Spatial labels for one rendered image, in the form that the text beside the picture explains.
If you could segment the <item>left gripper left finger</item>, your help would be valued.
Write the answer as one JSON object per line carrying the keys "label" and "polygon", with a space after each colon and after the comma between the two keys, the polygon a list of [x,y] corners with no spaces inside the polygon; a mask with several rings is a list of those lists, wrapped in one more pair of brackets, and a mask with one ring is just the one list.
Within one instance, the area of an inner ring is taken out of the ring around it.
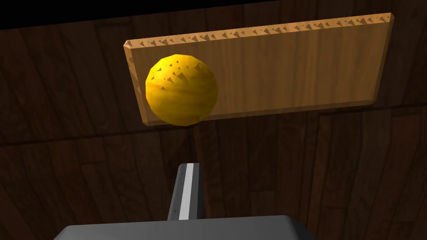
{"label": "left gripper left finger", "polygon": [[171,204],[170,204],[169,213],[168,213],[168,220],[179,219],[181,200],[182,200],[182,194],[183,194],[183,185],[185,181],[186,166],[187,164],[183,163],[178,167]]}

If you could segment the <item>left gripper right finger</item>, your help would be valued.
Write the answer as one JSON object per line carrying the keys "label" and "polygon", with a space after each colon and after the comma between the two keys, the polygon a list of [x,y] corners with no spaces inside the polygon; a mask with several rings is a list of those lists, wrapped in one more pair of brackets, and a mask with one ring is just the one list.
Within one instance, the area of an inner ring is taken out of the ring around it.
{"label": "left gripper right finger", "polygon": [[179,220],[194,220],[203,218],[203,175],[198,162],[180,165],[179,183],[183,187]]}

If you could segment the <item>yellow round fruit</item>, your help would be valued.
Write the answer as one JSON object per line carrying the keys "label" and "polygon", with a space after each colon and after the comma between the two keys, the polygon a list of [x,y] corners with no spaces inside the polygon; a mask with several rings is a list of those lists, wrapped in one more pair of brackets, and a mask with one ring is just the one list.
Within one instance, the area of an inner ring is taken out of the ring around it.
{"label": "yellow round fruit", "polygon": [[160,59],[145,82],[146,99],[162,121],[189,126],[211,114],[218,98],[215,75],[191,55],[174,54]]}

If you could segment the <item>wooden cutting board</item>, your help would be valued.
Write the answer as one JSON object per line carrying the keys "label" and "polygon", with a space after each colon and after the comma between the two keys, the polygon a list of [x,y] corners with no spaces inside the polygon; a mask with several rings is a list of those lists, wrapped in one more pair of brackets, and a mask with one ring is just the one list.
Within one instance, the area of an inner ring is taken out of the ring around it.
{"label": "wooden cutting board", "polygon": [[213,71],[218,99],[206,120],[370,105],[377,98],[392,13],[127,40],[142,121],[145,81],[160,59],[191,55]]}

